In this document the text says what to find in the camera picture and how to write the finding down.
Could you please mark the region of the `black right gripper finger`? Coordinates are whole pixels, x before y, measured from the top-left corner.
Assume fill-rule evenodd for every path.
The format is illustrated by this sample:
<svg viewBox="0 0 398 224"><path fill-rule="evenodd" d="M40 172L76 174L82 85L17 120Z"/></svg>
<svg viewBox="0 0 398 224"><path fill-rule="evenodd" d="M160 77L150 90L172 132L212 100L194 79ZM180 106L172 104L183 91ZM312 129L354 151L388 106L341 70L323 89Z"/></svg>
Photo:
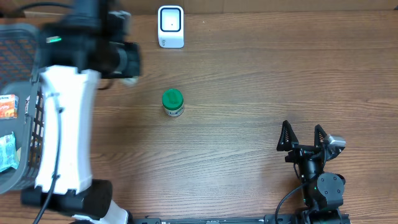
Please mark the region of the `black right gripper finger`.
<svg viewBox="0 0 398 224"><path fill-rule="evenodd" d="M291 151L295 146L299 144L291 124L285 120L282 123L282 129L279 141L277 143L277 151Z"/></svg>
<svg viewBox="0 0 398 224"><path fill-rule="evenodd" d="M324 129L318 124L315 126L315 131L314 131L315 137L314 137L314 146L315 147L322 147L323 142L327 136L327 133L324 131Z"/></svg>

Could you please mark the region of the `green lid jar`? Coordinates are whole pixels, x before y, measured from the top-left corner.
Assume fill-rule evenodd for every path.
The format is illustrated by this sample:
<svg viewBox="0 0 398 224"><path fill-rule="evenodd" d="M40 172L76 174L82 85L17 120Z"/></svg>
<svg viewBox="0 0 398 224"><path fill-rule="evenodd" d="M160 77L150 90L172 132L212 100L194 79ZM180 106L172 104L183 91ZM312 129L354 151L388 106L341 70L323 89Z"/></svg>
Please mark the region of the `green lid jar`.
<svg viewBox="0 0 398 224"><path fill-rule="evenodd" d="M184 111L182 93L177 89L168 89L162 95L162 105L167 115L171 117L180 116Z"/></svg>

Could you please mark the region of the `teal wet wipes pack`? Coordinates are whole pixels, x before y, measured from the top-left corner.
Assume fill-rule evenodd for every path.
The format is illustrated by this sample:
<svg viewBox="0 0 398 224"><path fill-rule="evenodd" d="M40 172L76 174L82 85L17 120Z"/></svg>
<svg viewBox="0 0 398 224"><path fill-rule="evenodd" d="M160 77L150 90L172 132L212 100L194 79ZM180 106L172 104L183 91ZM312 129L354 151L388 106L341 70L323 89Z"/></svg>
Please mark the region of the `teal wet wipes pack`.
<svg viewBox="0 0 398 224"><path fill-rule="evenodd" d="M19 166L19 158L16 149L16 138L14 133L1 137L1 172Z"/></svg>

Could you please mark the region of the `orange Kleenex tissue pack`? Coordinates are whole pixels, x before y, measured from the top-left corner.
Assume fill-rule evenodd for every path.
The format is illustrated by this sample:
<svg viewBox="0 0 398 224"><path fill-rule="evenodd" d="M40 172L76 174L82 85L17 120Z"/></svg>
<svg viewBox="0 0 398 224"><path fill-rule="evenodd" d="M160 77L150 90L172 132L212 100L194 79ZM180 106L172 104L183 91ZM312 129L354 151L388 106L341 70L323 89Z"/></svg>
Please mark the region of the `orange Kleenex tissue pack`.
<svg viewBox="0 0 398 224"><path fill-rule="evenodd" d="M16 95L0 96L0 119L17 118L19 97Z"/></svg>

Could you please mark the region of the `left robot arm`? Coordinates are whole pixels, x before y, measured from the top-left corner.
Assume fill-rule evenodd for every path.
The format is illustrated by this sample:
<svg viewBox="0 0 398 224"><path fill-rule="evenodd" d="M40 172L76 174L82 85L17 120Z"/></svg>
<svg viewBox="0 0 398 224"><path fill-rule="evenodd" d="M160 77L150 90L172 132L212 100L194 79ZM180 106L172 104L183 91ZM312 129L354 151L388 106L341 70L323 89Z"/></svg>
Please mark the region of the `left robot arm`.
<svg viewBox="0 0 398 224"><path fill-rule="evenodd" d="M94 179L92 115L102 79L136 79L139 47L126 42L130 15L116 1L75 1L70 13L39 33L39 80L44 97L44 141L24 205L72 217L75 223L132 223L113 200L108 180Z"/></svg>

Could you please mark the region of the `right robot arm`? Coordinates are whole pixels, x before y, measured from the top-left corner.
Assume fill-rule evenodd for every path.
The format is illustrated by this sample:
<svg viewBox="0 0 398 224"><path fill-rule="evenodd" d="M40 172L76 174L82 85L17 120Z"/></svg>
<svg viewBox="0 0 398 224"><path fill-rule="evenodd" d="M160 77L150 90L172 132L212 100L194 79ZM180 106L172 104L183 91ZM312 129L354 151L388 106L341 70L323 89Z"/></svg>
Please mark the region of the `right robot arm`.
<svg viewBox="0 0 398 224"><path fill-rule="evenodd" d="M304 208L289 216L291 223L349 223L347 215L340 213L345 191L345 178L336 173L326 172L325 165L338 157L346 147L341 136L328 134L318 124L314 129L312 146L299 143L291 124L285 120L278 151L285 151L285 162L292 163L300 185L282 198L275 209L274 221L280 222L279 210L283 203L298 191L302 192Z"/></svg>

